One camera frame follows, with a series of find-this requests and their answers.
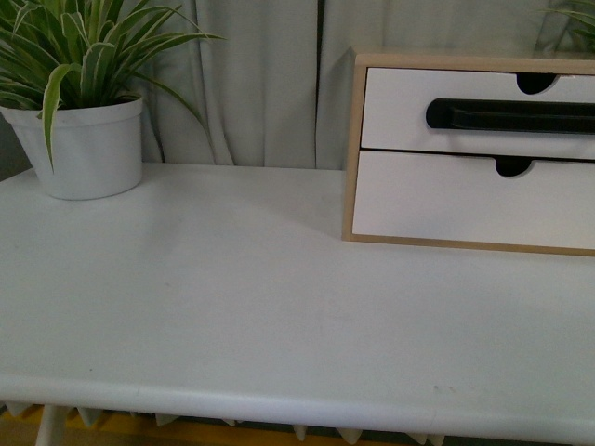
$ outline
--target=curtain fold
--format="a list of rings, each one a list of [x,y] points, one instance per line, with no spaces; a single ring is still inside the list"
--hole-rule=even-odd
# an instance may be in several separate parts
[[[181,0],[182,11],[204,31],[226,40],[175,48],[151,71],[201,111],[212,146],[182,106],[151,90],[144,157],[340,169],[347,148],[352,46],[553,51],[575,44],[564,34],[567,19],[544,11],[561,3],[325,0],[320,29],[318,0]],[[179,20],[171,26],[190,25]]]

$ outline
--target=desk top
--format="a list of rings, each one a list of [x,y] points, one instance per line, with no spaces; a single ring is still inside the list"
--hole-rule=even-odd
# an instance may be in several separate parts
[[[595,258],[342,242],[342,178],[0,183],[0,401],[595,443]]]

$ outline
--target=white flower pot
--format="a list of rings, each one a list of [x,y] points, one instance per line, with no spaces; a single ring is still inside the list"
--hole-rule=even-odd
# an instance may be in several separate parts
[[[39,111],[0,107],[12,125],[44,191],[65,200],[107,197],[141,178],[142,100],[57,111],[49,162]]]

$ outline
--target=floor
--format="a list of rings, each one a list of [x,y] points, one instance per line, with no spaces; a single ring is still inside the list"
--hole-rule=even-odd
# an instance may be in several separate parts
[[[33,406],[18,417],[0,415],[0,446],[34,446],[42,409]],[[243,423],[228,426],[219,420],[180,418],[157,427],[154,416],[106,412],[85,427],[71,411],[63,446],[347,446],[335,429],[309,427],[299,441],[291,426]],[[417,446],[405,434],[365,431],[358,446]],[[443,446],[551,446],[541,443],[488,439],[446,438]]]

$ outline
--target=white drawer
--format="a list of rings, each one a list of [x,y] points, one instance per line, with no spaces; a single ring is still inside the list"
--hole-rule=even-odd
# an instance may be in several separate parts
[[[595,159],[593,136],[429,128],[426,109],[436,98],[593,103],[595,77],[560,75],[527,95],[514,73],[369,68],[361,147]]]
[[[360,151],[352,233],[592,250],[595,164],[501,177],[488,157]]]

